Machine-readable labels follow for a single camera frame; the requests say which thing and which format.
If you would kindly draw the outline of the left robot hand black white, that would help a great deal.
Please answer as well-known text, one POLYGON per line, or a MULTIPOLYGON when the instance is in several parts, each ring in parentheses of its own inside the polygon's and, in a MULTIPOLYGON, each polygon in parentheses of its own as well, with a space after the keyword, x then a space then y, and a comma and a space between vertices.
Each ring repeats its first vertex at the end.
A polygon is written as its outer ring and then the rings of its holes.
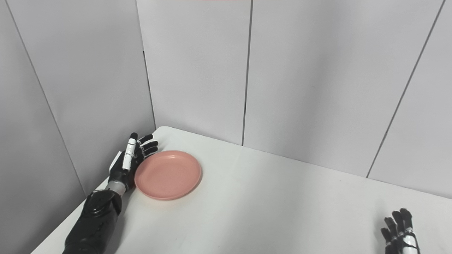
POLYGON ((122 196, 134 188, 138 166, 158 151, 158 145, 152 134, 138 138, 137 133, 131 133, 125 150, 119 152, 111 163, 106 189, 122 196))

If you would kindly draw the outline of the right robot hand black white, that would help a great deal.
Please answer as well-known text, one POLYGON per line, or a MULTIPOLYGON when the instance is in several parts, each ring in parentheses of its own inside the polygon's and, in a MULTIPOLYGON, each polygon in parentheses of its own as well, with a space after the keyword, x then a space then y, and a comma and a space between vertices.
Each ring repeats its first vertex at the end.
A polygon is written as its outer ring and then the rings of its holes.
POLYGON ((411 212, 405 208, 392 211, 391 217, 384 218, 386 227, 381 228, 381 233, 386 244, 386 254, 421 253, 412 218, 411 212))

